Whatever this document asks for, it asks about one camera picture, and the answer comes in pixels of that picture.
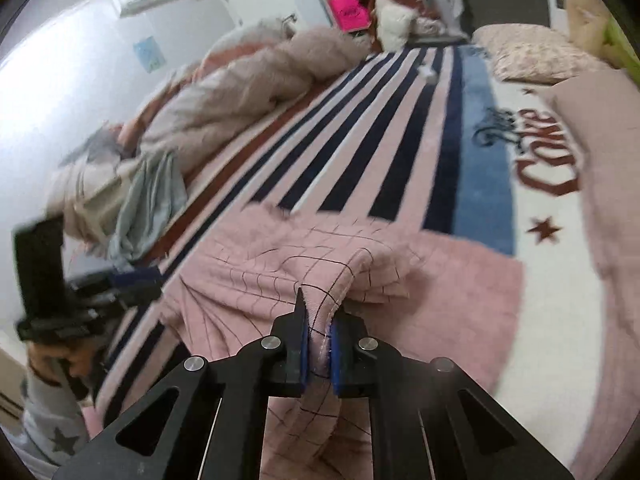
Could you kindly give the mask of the left forearm star sleeve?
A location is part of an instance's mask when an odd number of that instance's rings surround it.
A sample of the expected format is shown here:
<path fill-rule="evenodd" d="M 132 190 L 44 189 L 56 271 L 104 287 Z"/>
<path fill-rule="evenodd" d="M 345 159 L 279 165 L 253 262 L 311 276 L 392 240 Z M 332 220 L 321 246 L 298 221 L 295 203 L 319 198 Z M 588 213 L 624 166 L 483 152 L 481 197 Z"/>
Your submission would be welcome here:
<path fill-rule="evenodd" d="M 10 443 L 35 477 L 51 479 L 90 442 L 84 413 L 70 388 L 45 382 L 30 367 L 23 393 L 21 429 Z"/>

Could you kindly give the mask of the person left hand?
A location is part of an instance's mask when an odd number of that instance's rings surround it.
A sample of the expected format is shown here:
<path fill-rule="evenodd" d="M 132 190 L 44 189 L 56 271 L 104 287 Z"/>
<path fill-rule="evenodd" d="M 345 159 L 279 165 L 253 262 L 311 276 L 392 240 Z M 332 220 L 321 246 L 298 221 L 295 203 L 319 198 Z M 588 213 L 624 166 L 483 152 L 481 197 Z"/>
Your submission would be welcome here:
<path fill-rule="evenodd" d="M 91 375 L 99 346 L 93 339 L 72 340 L 67 344 L 27 344 L 28 365 L 44 382 L 59 384 L 62 375 L 54 366 L 65 362 L 71 378 L 84 379 Z"/>

